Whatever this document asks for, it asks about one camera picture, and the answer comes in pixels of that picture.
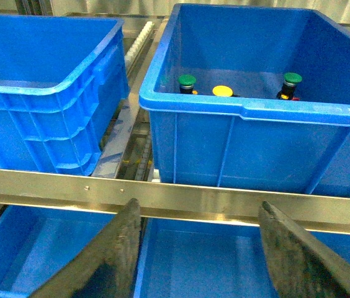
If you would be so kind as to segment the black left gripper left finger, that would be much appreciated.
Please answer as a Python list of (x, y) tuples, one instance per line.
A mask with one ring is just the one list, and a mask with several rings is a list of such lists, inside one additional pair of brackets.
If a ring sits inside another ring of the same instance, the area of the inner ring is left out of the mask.
[(123, 209), (30, 297), (130, 297), (140, 246), (137, 199)]

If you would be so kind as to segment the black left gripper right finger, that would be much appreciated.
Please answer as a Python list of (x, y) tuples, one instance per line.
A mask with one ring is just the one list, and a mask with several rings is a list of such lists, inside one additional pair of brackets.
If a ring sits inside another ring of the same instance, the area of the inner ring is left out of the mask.
[(279, 297), (350, 297), (350, 263), (268, 201), (258, 218)]

